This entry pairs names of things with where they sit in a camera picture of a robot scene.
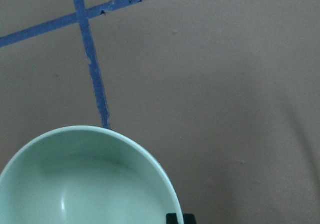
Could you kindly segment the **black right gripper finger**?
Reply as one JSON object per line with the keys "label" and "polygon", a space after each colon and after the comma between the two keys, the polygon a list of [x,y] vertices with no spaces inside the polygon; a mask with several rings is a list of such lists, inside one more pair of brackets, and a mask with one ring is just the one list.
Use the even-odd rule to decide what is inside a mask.
{"label": "black right gripper finger", "polygon": [[[184,224],[196,224],[196,217],[194,214],[185,213],[183,214]],[[176,213],[168,213],[166,215],[166,224],[179,224]]]}

